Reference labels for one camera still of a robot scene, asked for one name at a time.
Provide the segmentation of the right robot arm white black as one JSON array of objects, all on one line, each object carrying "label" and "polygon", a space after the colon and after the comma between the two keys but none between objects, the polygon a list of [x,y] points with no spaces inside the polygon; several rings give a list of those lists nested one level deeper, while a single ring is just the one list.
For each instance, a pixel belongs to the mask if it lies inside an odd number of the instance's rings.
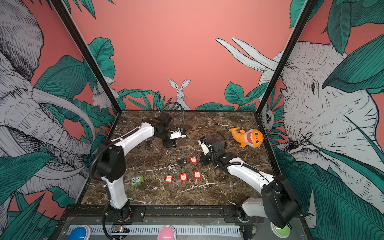
[{"label": "right robot arm white black", "polygon": [[237,155],[227,153],[226,146],[217,139],[202,137],[198,143],[203,150],[200,154],[203,166],[213,165],[217,170],[242,180],[261,195],[259,199],[248,198],[237,207],[240,221],[262,217],[282,229],[301,213],[298,196],[283,175],[273,176],[252,167]]}]

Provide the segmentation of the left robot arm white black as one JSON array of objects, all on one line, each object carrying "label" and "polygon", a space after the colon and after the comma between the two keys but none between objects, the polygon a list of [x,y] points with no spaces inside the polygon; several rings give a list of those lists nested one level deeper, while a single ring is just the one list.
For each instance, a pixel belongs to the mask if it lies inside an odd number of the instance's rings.
[{"label": "left robot arm white black", "polygon": [[[169,128],[172,117],[165,113],[165,107],[177,105],[182,111],[182,122],[178,128]],[[131,218],[132,210],[125,192],[124,175],[126,172],[126,155],[136,146],[151,138],[159,138],[166,148],[175,148],[176,139],[185,138],[185,110],[181,104],[170,102],[160,110],[155,118],[143,119],[140,124],[126,134],[111,140],[102,141],[90,167],[90,179],[102,183],[106,188],[108,205],[106,212],[119,222]]]}]

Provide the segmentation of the red padlock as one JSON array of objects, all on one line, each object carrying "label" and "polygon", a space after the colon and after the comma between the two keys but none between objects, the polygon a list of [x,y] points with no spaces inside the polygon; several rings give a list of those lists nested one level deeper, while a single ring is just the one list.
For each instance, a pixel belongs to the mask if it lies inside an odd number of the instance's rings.
[{"label": "red padlock", "polygon": [[201,171],[194,171],[194,179],[197,180],[201,178],[202,178]]},{"label": "red padlock", "polygon": [[165,183],[166,184],[172,184],[173,183],[174,176],[172,175],[166,175]]},{"label": "red padlock", "polygon": [[180,174],[180,180],[182,183],[187,182],[188,181],[187,173]]},{"label": "red padlock", "polygon": [[198,159],[196,156],[190,157],[191,165],[196,165],[198,163]]}]

